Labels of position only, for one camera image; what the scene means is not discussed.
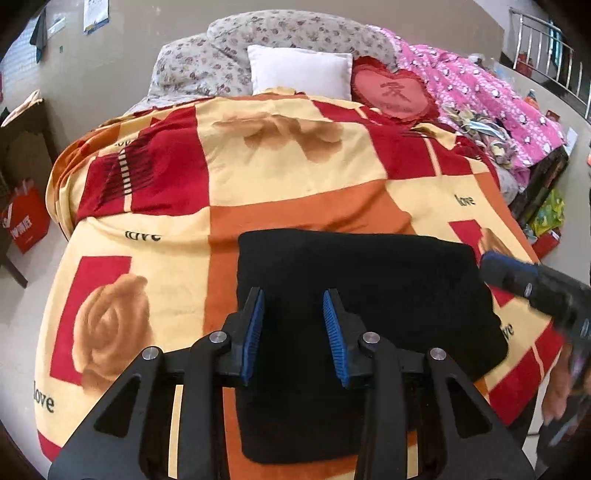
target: heart-shaped pillow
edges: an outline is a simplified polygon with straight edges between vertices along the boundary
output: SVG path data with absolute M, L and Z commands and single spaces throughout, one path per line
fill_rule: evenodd
M 356 100 L 376 107 L 403 125 L 435 121 L 439 109 L 421 77 L 408 70 L 392 73 L 374 62 L 353 67 L 351 89 Z

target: red and yellow blanket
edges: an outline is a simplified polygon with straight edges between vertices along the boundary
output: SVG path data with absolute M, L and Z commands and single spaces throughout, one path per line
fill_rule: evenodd
M 469 244 L 477 258 L 497 249 L 536 261 L 486 165 L 455 146 L 434 125 L 402 131 L 359 103 L 285 91 L 114 119 L 70 145 L 47 189 L 70 242 L 37 349 L 44 453 L 55 457 L 143 347 L 185 348 L 221 327 L 236 309 L 242 232 L 430 235 Z M 522 300 L 493 296 L 509 354 L 477 386 L 510 423 L 560 339 Z M 252 463 L 241 453 L 232 391 L 225 408 L 232 478 L 323 480 L 354 469 L 353 458 Z

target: chair leg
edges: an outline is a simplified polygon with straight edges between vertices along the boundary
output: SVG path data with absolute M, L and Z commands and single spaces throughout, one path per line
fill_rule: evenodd
M 8 272 L 12 275 L 12 277 L 17 281 L 17 283 L 22 287 L 26 288 L 28 281 L 23 276 L 23 274 L 19 271 L 19 269 L 10 261 L 6 254 L 0 257 L 0 264 L 2 264 Z

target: human hand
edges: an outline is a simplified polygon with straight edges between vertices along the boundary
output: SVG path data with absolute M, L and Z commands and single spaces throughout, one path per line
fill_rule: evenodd
M 544 425 L 548 425 L 552 420 L 560 420 L 566 410 L 566 401 L 573 390 L 573 379 L 569 370 L 572 351 L 573 348 L 570 345 L 565 345 L 556 366 L 550 372 L 548 389 L 542 401 Z M 584 375 L 583 388 L 588 395 L 591 395 L 591 369 L 581 374 Z

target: pink quilt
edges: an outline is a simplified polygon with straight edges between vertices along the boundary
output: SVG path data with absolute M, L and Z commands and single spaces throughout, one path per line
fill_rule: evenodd
M 560 124 L 525 103 L 507 82 L 454 53 L 427 45 L 409 45 L 390 30 L 373 28 L 390 39 L 398 67 L 419 75 L 439 107 L 445 103 L 460 110 L 467 107 L 503 122 L 517 144 L 512 173 L 519 185 L 527 185 L 528 167 L 564 144 Z M 442 122 L 457 129 L 441 108 L 440 113 Z

